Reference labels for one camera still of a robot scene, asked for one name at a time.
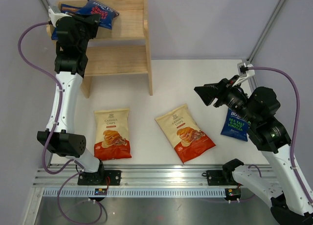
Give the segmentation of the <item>blue Burts chilli bag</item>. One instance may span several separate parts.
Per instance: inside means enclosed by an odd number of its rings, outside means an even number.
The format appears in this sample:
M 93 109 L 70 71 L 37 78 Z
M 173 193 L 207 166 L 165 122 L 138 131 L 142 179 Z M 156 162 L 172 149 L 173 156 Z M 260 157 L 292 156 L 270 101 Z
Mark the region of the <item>blue Burts chilli bag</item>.
M 81 7 L 74 7 L 74 6 L 70 6 L 70 5 L 62 3 L 61 8 L 60 9 L 57 8 L 57 9 L 63 14 L 63 16 L 65 16 L 65 15 L 71 15 L 72 16 L 72 15 L 80 15 L 79 10 L 81 10 Z M 57 26 L 55 25 L 53 27 L 54 27 L 54 29 L 53 29 L 53 32 L 51 34 L 51 39 L 53 41 L 56 41 L 56 40 L 58 40 Z

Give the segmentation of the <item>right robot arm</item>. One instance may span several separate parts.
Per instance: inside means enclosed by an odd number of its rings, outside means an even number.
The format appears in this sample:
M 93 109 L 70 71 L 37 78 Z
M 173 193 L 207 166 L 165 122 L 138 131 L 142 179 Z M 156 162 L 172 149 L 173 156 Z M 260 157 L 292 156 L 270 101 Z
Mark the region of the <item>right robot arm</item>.
M 233 159 L 222 167 L 223 181 L 247 187 L 270 208 L 274 219 L 281 225 L 311 225 L 313 204 L 305 192 L 310 187 L 295 167 L 290 156 L 291 138 L 285 127 L 275 118 L 280 103 L 273 89 L 258 87 L 251 96 L 244 93 L 236 82 L 224 78 L 218 83 L 194 88 L 206 106 L 226 105 L 248 123 L 247 134 L 258 151 L 267 159 L 281 186 L 280 189 L 253 173 L 242 161 Z

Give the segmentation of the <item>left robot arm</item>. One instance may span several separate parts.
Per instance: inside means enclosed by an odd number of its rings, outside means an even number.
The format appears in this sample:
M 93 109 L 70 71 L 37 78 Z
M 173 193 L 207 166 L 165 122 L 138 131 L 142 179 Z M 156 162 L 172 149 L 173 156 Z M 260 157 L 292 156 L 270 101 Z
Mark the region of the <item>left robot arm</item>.
M 78 91 L 82 84 L 88 63 L 86 55 L 88 42 L 97 35 L 100 15 L 62 16 L 54 21 L 56 30 L 56 90 L 51 118 L 45 131 L 37 133 L 37 140 L 46 152 L 75 161 L 83 171 L 89 173 L 89 180 L 100 185 L 105 181 L 105 172 L 100 170 L 100 161 L 86 148 L 86 137 L 74 132 L 74 114 Z

